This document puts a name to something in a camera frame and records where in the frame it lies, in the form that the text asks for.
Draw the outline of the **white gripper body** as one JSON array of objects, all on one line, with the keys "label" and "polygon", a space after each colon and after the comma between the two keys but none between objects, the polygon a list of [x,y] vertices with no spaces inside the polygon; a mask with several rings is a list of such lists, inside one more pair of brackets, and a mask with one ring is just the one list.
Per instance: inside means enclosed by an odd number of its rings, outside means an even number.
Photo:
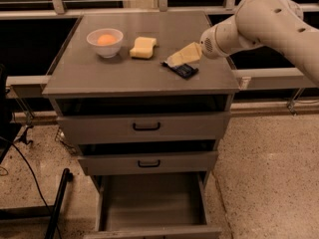
[{"label": "white gripper body", "polygon": [[228,57],[244,50],[244,39],[238,32],[234,16],[205,30],[199,44],[202,53],[210,59]]}]

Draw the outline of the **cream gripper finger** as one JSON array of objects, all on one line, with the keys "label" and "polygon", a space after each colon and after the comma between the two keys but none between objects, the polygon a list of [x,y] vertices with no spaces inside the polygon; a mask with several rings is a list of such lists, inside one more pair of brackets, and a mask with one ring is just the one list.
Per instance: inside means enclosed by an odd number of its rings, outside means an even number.
[{"label": "cream gripper finger", "polygon": [[181,50],[170,55],[166,59],[166,63],[170,67],[181,66],[183,64],[199,61],[202,55],[201,47],[198,43],[191,43]]}]

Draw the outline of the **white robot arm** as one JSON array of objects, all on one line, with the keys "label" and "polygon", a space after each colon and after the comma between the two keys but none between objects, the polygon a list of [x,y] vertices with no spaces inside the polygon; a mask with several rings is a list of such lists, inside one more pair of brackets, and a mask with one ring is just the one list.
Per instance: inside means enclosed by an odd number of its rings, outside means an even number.
[{"label": "white robot arm", "polygon": [[319,30],[303,21],[303,12],[291,0],[241,0],[233,16],[205,30],[191,43],[169,56],[171,67],[217,59],[269,47],[319,84]]}]

